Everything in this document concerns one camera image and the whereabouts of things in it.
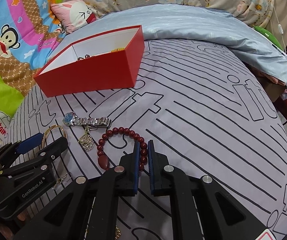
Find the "green plush object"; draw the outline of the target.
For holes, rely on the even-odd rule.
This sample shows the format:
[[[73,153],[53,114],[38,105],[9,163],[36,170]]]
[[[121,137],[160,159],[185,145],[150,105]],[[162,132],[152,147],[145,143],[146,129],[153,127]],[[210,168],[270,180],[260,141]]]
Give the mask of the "green plush object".
[[[279,49],[283,50],[280,42],[277,40],[277,38],[270,31],[268,31],[265,28],[260,27],[260,26],[254,26],[253,28],[255,31],[259,32],[260,34],[265,36],[267,39],[269,39],[272,42],[272,44],[277,46]]]

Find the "silver wristwatch blue dial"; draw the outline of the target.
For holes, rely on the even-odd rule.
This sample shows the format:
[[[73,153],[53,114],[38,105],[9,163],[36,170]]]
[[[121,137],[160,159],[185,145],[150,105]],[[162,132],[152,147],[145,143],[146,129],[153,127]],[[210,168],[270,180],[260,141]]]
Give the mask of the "silver wristwatch blue dial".
[[[110,128],[112,120],[107,117],[101,118],[80,118],[74,112],[66,113],[63,117],[63,123],[66,126],[90,126],[97,128]]]

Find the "light blue quilt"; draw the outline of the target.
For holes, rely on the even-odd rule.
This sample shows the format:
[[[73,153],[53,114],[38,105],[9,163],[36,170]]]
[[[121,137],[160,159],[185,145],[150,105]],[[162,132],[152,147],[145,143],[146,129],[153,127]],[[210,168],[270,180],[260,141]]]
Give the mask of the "light blue quilt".
[[[145,40],[188,39],[217,43],[241,61],[287,84],[287,55],[231,13],[178,4],[156,4],[107,14],[66,35],[53,58],[82,38],[123,27],[141,25]]]

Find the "pink bunny pillow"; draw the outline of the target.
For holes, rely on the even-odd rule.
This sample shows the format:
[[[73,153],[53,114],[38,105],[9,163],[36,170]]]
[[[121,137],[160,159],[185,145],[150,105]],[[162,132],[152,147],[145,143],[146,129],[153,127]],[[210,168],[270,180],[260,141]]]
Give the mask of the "pink bunny pillow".
[[[50,8],[68,34],[95,22],[97,19],[92,7],[83,0],[51,4]]]

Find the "colourful monkey cartoon blanket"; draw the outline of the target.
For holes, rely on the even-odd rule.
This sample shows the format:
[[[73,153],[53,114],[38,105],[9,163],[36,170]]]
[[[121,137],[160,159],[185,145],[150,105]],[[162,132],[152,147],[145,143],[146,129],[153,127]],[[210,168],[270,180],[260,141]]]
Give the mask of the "colourful monkey cartoon blanket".
[[[63,0],[0,0],[0,147],[34,75],[65,37],[51,5]]]

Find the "red jewelry box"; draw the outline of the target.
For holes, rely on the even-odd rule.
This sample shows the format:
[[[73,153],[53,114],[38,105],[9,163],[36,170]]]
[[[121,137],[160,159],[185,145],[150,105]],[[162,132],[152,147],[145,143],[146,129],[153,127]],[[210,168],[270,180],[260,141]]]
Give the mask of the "red jewelry box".
[[[72,42],[34,77],[48,97],[135,86],[144,53],[140,25]]]

